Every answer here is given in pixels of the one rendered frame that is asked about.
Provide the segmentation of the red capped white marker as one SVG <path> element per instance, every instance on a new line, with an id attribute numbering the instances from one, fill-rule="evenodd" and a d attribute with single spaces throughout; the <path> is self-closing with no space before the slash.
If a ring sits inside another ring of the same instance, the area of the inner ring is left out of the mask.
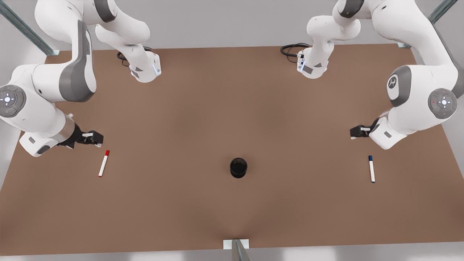
<path id="1" fill-rule="evenodd" d="M 104 155 L 103 160 L 102 160 L 102 164 L 101 164 L 99 173 L 98 173 L 98 177 L 102 177 L 105 166 L 106 166 L 106 163 L 107 163 L 107 160 L 108 160 L 108 157 L 109 157 L 109 150 L 106 150 L 105 155 Z"/>

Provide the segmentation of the silver frame post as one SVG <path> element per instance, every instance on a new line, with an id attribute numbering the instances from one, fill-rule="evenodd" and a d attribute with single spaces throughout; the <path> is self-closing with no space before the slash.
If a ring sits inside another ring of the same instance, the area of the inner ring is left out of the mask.
<path id="1" fill-rule="evenodd" d="M 223 241 L 223 249 L 231 250 L 231 261 L 251 261 L 247 254 L 249 239 L 230 239 Z"/>
<path id="2" fill-rule="evenodd" d="M 60 50 L 53 50 L 38 36 L 3 0 L 0 0 L 0 15 L 33 43 L 46 56 L 58 56 Z"/>
<path id="3" fill-rule="evenodd" d="M 434 7 L 434 10 L 430 14 L 425 16 L 427 19 L 431 22 L 431 24 L 434 26 L 434 29 L 436 30 L 436 22 L 438 22 L 454 5 L 462 5 L 464 6 L 464 0 L 414 0 L 416 5 L 419 7 L 419 9 L 422 11 L 423 6 L 432 6 Z"/>

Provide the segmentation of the black cylindrical pen cup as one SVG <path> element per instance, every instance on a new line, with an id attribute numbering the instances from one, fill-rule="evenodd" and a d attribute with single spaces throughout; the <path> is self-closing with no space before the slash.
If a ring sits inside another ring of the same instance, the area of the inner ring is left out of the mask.
<path id="1" fill-rule="evenodd" d="M 242 158 L 234 158 L 230 163 L 231 175 L 237 179 L 245 176 L 247 168 L 248 164 Z"/>

